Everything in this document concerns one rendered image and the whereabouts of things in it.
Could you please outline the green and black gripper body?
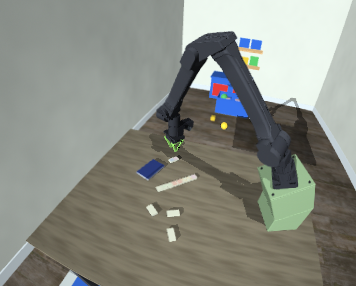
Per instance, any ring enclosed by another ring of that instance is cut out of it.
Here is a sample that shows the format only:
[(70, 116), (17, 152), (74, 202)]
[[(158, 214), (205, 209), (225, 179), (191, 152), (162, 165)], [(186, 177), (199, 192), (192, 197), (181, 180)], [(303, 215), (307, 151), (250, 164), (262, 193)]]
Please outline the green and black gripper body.
[(172, 144), (175, 144), (175, 143), (178, 143), (180, 142), (181, 140), (180, 139), (185, 139), (185, 136), (184, 135), (181, 135), (181, 136), (178, 136), (178, 127), (170, 127), (168, 125), (168, 129), (167, 130), (164, 130), (164, 133), (166, 134), (166, 138), (172, 143)]

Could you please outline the blue flat rectangular pad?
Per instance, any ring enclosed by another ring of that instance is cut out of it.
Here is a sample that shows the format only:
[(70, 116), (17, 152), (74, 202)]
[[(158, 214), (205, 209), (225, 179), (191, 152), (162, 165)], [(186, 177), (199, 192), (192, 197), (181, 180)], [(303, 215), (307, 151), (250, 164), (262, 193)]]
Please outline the blue flat rectangular pad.
[(146, 180), (150, 180), (154, 175), (156, 175), (164, 167), (165, 167), (165, 165), (152, 159), (149, 163), (147, 163), (145, 166), (143, 166), (141, 169), (139, 169), (137, 171), (137, 174), (139, 174)]

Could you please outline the white domino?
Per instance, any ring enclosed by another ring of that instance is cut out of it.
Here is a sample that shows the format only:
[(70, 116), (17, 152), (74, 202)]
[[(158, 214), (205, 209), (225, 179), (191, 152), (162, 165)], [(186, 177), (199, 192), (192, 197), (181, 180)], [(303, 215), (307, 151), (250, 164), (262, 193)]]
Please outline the white domino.
[(197, 179), (197, 177), (196, 177), (196, 175), (194, 174), (194, 175), (191, 175), (191, 176), (186, 177), (186, 179), (188, 180), (188, 182), (190, 182), (190, 181), (192, 181), (192, 180)]
[(184, 183), (188, 182), (188, 180), (186, 179), (186, 177), (185, 177), (185, 178), (182, 178), (182, 179), (179, 179), (179, 180), (176, 180), (176, 181), (177, 181), (178, 185), (181, 185), (181, 184), (184, 184)]
[(160, 192), (160, 191), (168, 189), (168, 186), (166, 184), (164, 184), (164, 185), (156, 187), (156, 189), (158, 192)]
[(169, 210), (167, 211), (167, 217), (180, 216), (179, 210)]
[(153, 207), (153, 205), (147, 206), (147, 209), (150, 212), (150, 214), (152, 215), (152, 217), (158, 214), (157, 211), (155, 210), (155, 208)]
[(167, 229), (167, 233), (168, 233), (169, 242), (176, 241), (176, 237), (175, 237), (173, 228)]
[(173, 182), (167, 183), (166, 185), (168, 186), (168, 189), (170, 189), (172, 187), (178, 186), (178, 183), (177, 183), (177, 181), (173, 181)]

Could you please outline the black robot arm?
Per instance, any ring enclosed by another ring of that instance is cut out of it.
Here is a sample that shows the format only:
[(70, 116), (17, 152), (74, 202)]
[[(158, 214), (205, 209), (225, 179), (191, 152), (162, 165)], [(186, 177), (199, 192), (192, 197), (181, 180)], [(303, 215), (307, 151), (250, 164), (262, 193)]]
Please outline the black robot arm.
[(257, 157), (264, 165), (271, 167), (273, 189), (297, 188), (295, 162), (288, 149), (291, 138), (273, 120), (241, 56), (236, 39), (234, 31), (214, 32), (204, 34), (186, 45), (180, 60), (181, 68), (165, 103), (156, 110), (156, 116), (171, 127), (180, 125), (178, 136), (184, 134), (184, 129), (191, 131), (194, 121), (190, 118), (180, 120), (178, 112), (183, 102), (181, 99), (184, 99), (200, 69), (211, 56), (224, 72), (254, 127), (258, 139)]

